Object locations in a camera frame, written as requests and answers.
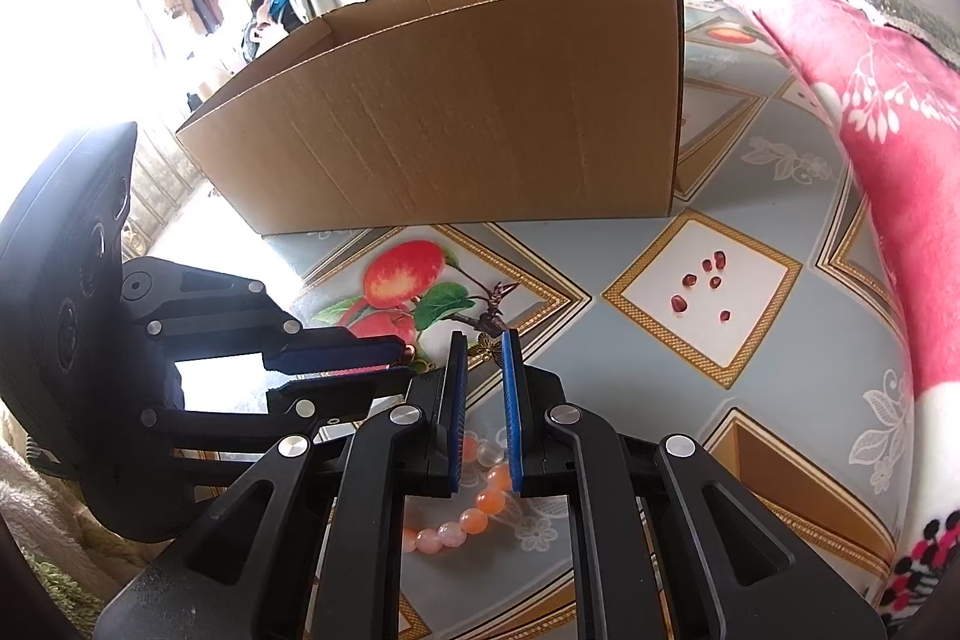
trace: printed green leaf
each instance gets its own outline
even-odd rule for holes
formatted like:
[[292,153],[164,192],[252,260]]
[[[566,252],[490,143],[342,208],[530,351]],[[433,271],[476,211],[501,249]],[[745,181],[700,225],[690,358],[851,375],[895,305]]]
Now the printed green leaf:
[[349,299],[344,299],[336,304],[331,304],[325,310],[320,310],[310,320],[316,321],[317,323],[325,323],[328,326],[335,326],[337,321],[342,319],[342,317],[347,314],[347,310],[349,310],[362,298],[363,296],[352,296]]
[[421,296],[414,309],[414,326],[422,332],[438,320],[475,306],[460,283],[437,283]]
[[443,261],[446,261],[447,266],[453,266],[454,269],[460,268],[460,262],[457,261],[457,257],[449,247],[445,244],[440,244],[440,242],[438,242],[437,247],[443,250]]

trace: printed fruit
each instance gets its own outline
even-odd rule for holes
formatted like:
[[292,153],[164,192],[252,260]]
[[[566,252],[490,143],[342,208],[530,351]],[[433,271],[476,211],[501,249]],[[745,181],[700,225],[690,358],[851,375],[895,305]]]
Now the printed fruit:
[[424,293],[443,271],[443,250],[426,239],[391,247],[373,260],[363,276],[363,294],[372,307],[385,310]]
[[707,31],[707,36],[726,44],[753,44],[757,40],[755,36],[746,31],[741,31],[739,28],[727,28],[726,26],[711,28]]
[[398,305],[395,309],[402,310],[402,313],[379,311],[379,313],[370,314],[350,326],[350,333],[354,336],[396,335],[406,344],[413,344],[416,339],[414,316],[407,313],[404,305]]

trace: metal screw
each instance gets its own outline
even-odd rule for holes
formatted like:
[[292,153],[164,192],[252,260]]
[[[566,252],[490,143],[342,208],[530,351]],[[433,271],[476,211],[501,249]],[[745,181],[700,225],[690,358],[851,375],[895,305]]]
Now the metal screw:
[[554,423],[576,423],[580,420],[580,411],[573,405],[557,405],[553,410],[550,410],[550,420]]
[[296,405],[294,405],[294,410],[296,410],[296,414],[301,418],[312,418],[317,408],[314,407],[313,402],[309,399],[298,399],[296,400]]
[[390,420],[400,426],[410,426],[419,421],[419,408],[414,405],[400,405],[390,410]]
[[286,458],[302,456],[309,448],[310,440],[306,437],[301,437],[299,434],[291,434],[290,437],[283,437],[280,443],[277,443],[277,450],[280,451],[280,456],[286,456]]
[[697,450],[696,443],[685,434],[673,434],[672,437],[667,437],[665,447],[670,456],[677,458],[693,456],[694,451]]

